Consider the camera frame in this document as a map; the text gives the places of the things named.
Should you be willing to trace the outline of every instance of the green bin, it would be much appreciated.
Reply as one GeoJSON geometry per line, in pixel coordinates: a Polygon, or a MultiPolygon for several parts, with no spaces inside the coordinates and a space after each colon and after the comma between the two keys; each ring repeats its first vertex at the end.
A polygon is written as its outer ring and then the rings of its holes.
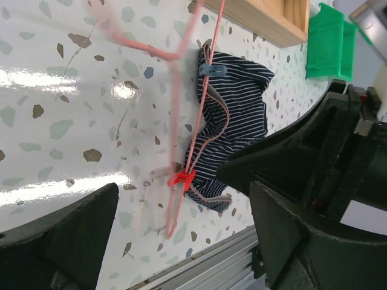
{"type": "Polygon", "coordinates": [[[332,77],[352,81],[356,27],[344,14],[320,3],[310,18],[307,77],[332,77]]]}

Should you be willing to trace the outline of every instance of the wooden box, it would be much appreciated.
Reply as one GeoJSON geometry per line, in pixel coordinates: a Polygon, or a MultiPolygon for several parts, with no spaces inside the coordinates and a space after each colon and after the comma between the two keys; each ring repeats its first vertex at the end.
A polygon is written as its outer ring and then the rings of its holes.
{"type": "MultiPolygon", "coordinates": [[[[221,0],[206,0],[219,11],[221,0]]],[[[252,30],[279,47],[308,39],[310,0],[226,0],[225,17],[252,30]]]]}

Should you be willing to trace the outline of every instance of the terrazzo surface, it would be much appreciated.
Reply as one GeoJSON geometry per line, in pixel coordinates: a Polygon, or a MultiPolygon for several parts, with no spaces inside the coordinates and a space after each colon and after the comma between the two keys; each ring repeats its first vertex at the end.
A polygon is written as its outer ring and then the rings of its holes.
{"type": "MultiPolygon", "coordinates": [[[[152,185],[135,233],[143,181],[168,162],[171,76],[166,64],[106,40],[87,1],[4,0],[1,5],[0,232],[115,182],[120,200],[97,289],[123,290],[253,225],[249,200],[227,188],[223,194],[232,195],[233,204],[223,214],[185,198],[177,230],[165,240],[160,217],[169,190],[161,178],[152,185]]],[[[126,37],[174,51],[192,6],[190,1],[122,0],[114,11],[126,37]]],[[[181,163],[198,112],[197,51],[212,38],[215,22],[214,12],[202,10],[180,61],[181,163]]],[[[279,49],[223,19],[216,50],[276,74],[264,93],[270,134],[297,120],[327,87],[305,79],[306,44],[279,49]]]]}

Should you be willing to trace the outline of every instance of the blue plastic clip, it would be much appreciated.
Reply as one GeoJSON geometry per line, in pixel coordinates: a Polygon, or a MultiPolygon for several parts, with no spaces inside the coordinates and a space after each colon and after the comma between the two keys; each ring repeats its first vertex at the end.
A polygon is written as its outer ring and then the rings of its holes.
{"type": "Polygon", "coordinates": [[[199,75],[211,77],[224,77],[227,74],[227,67],[224,65],[210,65],[204,63],[199,67],[199,75]]]}

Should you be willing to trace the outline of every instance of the striped fabric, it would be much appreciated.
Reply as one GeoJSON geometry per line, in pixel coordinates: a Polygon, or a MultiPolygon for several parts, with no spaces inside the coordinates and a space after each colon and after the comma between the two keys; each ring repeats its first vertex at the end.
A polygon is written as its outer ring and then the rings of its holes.
{"type": "MultiPolygon", "coordinates": [[[[199,66],[204,62],[202,48],[199,51],[199,66]]],[[[210,77],[209,83],[227,104],[230,123],[218,139],[206,146],[196,163],[197,174],[192,185],[205,198],[219,196],[227,187],[215,179],[218,167],[226,163],[232,153],[256,143],[267,134],[266,104],[262,100],[262,93],[274,77],[274,74],[262,65],[225,53],[215,52],[212,63],[227,67],[225,77],[210,77]]],[[[203,79],[203,76],[198,76],[199,102],[203,94],[203,79]]],[[[226,122],[223,108],[210,98],[206,98],[203,115],[206,127],[198,134],[192,160],[196,158],[201,145],[208,138],[219,134],[226,122]]],[[[227,202],[203,202],[191,190],[187,193],[198,204],[218,212],[229,206],[227,202]]]]}

